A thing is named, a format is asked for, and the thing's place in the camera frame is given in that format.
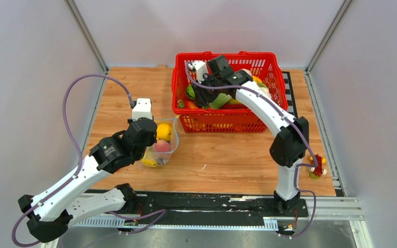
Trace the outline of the clear zip top bag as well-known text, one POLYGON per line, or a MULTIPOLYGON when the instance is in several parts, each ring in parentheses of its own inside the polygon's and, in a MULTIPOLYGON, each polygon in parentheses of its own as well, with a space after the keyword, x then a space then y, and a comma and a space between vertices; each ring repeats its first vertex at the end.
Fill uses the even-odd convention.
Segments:
POLYGON ((140 161, 142 166, 155 168, 168 164, 170 157, 179 145, 179 135, 176 128, 178 119, 179 116, 155 119, 157 124, 156 142, 146 148, 140 161))

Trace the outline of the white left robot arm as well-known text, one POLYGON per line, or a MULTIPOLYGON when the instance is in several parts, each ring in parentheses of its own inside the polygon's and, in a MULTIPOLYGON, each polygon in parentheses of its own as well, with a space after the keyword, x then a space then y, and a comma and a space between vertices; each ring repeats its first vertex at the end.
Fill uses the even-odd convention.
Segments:
POLYGON ((47 243, 62 236, 69 227, 99 214, 122 210, 133 213, 137 194, 128 183, 85 200, 78 199, 96 182, 143 158, 147 147, 157 141, 157 124, 141 117, 131 120, 127 130, 105 137, 90 153, 55 185, 44 192, 23 195, 18 204, 30 234, 47 243))

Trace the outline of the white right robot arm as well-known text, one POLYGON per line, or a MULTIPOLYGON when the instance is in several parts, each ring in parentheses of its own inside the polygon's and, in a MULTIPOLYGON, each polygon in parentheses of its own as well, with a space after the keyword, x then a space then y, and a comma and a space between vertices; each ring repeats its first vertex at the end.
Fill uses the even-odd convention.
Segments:
POLYGON ((246 106, 272 133, 269 152, 278 165, 274 208, 280 215, 289 215, 300 199, 296 166, 309 150, 309 122, 281 108, 264 93, 250 73, 234 71, 223 55, 208 62, 188 62, 185 71, 195 94, 195 105, 209 106, 220 95, 231 96, 246 106))

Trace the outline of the yellow pear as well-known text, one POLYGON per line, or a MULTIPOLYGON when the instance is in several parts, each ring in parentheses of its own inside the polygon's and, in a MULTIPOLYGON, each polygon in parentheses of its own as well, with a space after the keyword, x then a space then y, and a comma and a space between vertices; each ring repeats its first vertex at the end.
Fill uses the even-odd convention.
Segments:
POLYGON ((153 156, 152 152, 145 152, 144 156, 141 160, 141 163, 145 167, 155 168, 158 167, 160 164, 157 162, 157 159, 153 156))

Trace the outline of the pink peach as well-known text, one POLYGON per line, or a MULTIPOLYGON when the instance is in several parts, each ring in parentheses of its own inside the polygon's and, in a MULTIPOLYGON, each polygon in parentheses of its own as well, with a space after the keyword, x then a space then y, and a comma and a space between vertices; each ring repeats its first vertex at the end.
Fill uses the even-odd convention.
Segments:
POLYGON ((163 139, 161 140, 159 139, 154 144, 154 151, 158 153, 170 152, 171 151, 170 143, 163 139))

